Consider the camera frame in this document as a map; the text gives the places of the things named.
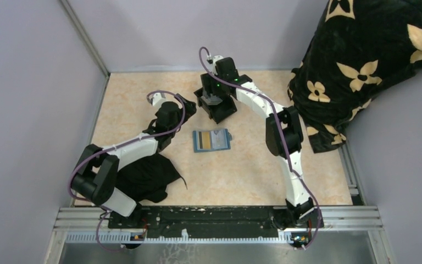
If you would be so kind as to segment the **black card tray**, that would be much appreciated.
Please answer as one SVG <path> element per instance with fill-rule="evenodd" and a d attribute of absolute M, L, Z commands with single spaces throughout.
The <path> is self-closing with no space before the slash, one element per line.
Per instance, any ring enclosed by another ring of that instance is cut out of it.
<path fill-rule="evenodd" d="M 200 88 L 194 92 L 197 98 L 197 105 L 201 107 L 207 114 L 209 119 L 216 124 L 220 124 L 225 119 L 237 112 L 235 102 L 230 96 L 224 96 L 219 104 L 211 105 L 205 102 L 203 96 L 204 89 Z"/>

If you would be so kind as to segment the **yellow credit card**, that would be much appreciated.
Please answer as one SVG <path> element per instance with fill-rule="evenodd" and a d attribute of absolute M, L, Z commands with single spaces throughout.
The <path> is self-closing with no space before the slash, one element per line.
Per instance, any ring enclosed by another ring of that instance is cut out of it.
<path fill-rule="evenodd" d="M 209 151 L 212 149 L 212 141 L 209 131 L 197 131 L 197 150 Z"/>

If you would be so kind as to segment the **white patterned credit card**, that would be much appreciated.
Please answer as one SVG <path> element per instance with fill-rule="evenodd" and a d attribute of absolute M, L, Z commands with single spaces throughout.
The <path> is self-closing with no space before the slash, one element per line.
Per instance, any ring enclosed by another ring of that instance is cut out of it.
<path fill-rule="evenodd" d="M 226 129 L 212 130 L 210 132 L 212 149 L 214 150 L 224 150 L 228 149 L 229 142 L 227 140 L 227 131 Z"/>

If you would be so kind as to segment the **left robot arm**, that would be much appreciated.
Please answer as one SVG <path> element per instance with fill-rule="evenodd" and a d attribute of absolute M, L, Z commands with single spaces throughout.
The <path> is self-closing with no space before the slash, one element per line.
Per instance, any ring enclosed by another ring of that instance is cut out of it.
<path fill-rule="evenodd" d="M 173 94 L 169 101 L 167 91 L 151 92 L 147 101 L 157 108 L 155 119 L 148 128 L 122 143 L 99 147 L 85 147 L 68 181 L 69 194 L 82 201 L 116 212 L 128 227 L 141 224 L 143 213 L 136 209 L 138 202 L 119 189 L 119 171 L 126 166 L 162 152 L 170 145 L 181 126 L 197 111 L 195 102 L 180 94 Z"/>

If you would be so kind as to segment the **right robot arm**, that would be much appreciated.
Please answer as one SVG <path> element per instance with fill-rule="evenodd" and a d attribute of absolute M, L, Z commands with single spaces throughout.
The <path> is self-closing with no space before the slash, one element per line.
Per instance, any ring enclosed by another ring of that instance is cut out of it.
<path fill-rule="evenodd" d="M 236 113 L 237 101 L 264 119 L 266 146 L 284 175 L 287 219 L 301 227 L 314 212 L 315 201 L 302 176 L 303 133 L 297 110 L 276 103 L 249 76 L 239 74 L 231 57 L 208 56 L 207 63 L 213 69 L 201 75 L 202 87 L 195 91 L 198 105 L 217 124 Z"/>

